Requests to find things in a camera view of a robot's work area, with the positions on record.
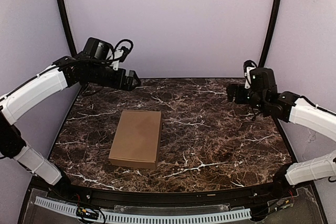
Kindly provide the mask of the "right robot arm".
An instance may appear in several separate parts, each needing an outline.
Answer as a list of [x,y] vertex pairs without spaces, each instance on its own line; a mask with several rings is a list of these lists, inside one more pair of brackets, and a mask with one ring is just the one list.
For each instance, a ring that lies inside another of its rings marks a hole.
[[[226,88],[229,102],[247,104],[264,117],[301,125],[335,140],[335,113],[312,103],[304,95],[279,93],[272,69],[246,66],[244,77],[244,84],[230,84]],[[274,183],[286,187],[334,176],[335,151],[332,151],[308,161],[285,164],[274,175]]]

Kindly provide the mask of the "brown cardboard box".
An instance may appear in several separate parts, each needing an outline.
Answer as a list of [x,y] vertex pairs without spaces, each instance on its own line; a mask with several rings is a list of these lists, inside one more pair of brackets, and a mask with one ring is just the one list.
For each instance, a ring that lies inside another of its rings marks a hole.
[[161,132],[160,111],[122,111],[109,154],[110,163],[129,168],[156,169]]

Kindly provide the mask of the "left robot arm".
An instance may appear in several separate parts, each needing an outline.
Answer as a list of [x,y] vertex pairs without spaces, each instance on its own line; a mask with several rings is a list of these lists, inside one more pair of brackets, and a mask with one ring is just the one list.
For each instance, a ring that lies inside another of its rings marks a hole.
[[1,96],[1,158],[10,158],[52,187],[70,183],[67,175],[22,137],[16,123],[28,111],[75,84],[97,84],[116,90],[132,91],[141,81],[134,70],[120,67],[133,50],[129,39],[115,46],[98,38],[88,38],[75,56],[64,56],[45,70]]

